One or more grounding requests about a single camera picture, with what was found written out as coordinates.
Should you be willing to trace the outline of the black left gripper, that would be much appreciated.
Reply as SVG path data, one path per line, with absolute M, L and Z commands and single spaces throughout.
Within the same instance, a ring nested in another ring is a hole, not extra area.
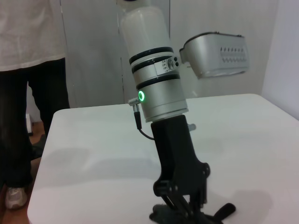
M 191 205 L 206 204 L 209 165 L 198 160 L 184 115 L 153 122 L 151 129 L 161 163 L 153 190 L 166 203 L 153 207 L 153 219 L 191 220 L 194 212 L 179 189 L 197 189 L 191 194 Z

